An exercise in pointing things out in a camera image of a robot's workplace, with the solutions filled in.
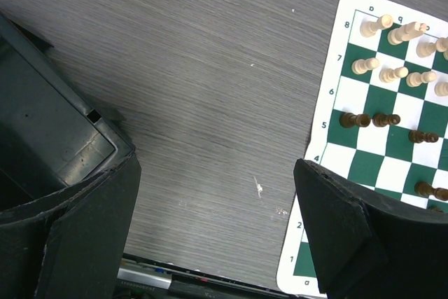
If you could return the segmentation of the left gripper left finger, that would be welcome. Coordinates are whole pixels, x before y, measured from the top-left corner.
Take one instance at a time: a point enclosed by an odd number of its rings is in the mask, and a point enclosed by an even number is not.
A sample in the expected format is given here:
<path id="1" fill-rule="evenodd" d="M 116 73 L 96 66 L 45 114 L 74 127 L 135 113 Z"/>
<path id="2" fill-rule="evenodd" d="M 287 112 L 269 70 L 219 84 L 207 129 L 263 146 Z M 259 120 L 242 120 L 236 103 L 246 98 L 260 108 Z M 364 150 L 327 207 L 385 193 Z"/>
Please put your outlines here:
<path id="1" fill-rule="evenodd" d="M 1 297 L 111 298 L 141 165 L 130 154 L 36 200 L 1 187 Z"/>

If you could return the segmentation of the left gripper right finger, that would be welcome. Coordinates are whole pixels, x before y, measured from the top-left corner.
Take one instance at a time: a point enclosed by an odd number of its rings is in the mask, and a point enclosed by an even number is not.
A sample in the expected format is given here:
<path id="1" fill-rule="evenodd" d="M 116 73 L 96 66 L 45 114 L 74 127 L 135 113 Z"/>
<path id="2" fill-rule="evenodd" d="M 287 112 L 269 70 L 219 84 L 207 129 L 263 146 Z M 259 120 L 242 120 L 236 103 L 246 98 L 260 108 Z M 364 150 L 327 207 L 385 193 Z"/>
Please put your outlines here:
<path id="1" fill-rule="evenodd" d="M 446 298 L 447 213 L 406 204 L 310 160 L 296 194 L 318 289 L 329 298 Z"/>

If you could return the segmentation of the green white chess board mat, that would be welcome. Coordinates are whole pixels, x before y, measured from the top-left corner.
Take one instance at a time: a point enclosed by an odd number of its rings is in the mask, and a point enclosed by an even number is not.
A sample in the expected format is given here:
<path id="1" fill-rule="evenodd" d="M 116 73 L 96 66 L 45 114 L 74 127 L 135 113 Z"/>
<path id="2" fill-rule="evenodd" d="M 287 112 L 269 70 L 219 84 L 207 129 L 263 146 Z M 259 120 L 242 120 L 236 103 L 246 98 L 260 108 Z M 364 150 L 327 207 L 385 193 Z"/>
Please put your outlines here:
<path id="1" fill-rule="evenodd" d="M 365 38 L 365 21 L 393 25 Z M 388 33 L 411 22 L 428 25 L 396 46 Z M 348 181 L 418 208 L 447 213 L 447 23 L 388 0 L 339 0 L 303 160 Z M 351 65 L 376 57 L 355 74 Z M 297 194 L 276 276 L 285 293 L 328 298 L 319 291 Z"/>

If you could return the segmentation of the light wooden pawn piece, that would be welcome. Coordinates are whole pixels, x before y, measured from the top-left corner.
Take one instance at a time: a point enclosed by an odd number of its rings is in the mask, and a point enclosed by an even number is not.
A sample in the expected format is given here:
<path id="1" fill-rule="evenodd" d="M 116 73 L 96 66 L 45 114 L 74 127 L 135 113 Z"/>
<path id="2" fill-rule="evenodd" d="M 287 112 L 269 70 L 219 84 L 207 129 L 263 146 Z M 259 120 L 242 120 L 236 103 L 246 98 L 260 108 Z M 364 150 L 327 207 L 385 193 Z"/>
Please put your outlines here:
<path id="1" fill-rule="evenodd" d="M 353 62 L 351 65 L 351 70 L 355 74 L 364 74 L 367 71 L 376 69 L 379 66 L 379 60 L 376 57 L 371 57 L 368 59 L 359 59 Z"/>

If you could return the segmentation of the light wooden chess piece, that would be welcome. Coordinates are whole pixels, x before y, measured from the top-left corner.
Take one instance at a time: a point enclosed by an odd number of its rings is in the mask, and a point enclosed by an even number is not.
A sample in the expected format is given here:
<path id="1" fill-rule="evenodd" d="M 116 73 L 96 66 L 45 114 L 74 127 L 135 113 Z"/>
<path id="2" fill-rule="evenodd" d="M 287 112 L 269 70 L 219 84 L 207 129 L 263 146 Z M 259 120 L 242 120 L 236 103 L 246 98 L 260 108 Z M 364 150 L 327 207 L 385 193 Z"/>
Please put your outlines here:
<path id="1" fill-rule="evenodd" d="M 422 22 L 411 22 L 388 33 L 388 42 L 396 46 L 403 42 L 410 41 L 426 33 L 428 25 Z"/>

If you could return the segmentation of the light wooden rook piece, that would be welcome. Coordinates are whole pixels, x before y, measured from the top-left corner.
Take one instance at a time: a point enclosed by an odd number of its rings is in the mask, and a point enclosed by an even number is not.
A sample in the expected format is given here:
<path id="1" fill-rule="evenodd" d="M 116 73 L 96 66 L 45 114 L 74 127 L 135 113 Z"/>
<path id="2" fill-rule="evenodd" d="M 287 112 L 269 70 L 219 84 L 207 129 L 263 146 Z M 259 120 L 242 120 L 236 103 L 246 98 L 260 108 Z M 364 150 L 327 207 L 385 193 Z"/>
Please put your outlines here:
<path id="1" fill-rule="evenodd" d="M 360 34 L 365 38 L 374 36 L 377 31 L 385 30 L 393 25 L 393 17 L 389 14 L 382 15 L 376 21 L 365 21 L 360 26 Z"/>

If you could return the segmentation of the black left arm base housing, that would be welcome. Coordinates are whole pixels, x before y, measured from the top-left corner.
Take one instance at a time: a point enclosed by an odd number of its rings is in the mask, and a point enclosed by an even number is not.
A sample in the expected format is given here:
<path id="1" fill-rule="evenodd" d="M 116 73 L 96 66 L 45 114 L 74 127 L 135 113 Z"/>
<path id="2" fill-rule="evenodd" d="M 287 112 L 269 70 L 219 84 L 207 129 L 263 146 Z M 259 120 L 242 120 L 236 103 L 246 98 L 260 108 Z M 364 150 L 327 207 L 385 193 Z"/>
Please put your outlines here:
<path id="1" fill-rule="evenodd" d="M 1 16 L 1 209 L 39 199 L 135 151 L 123 116 L 88 98 L 38 34 Z"/>

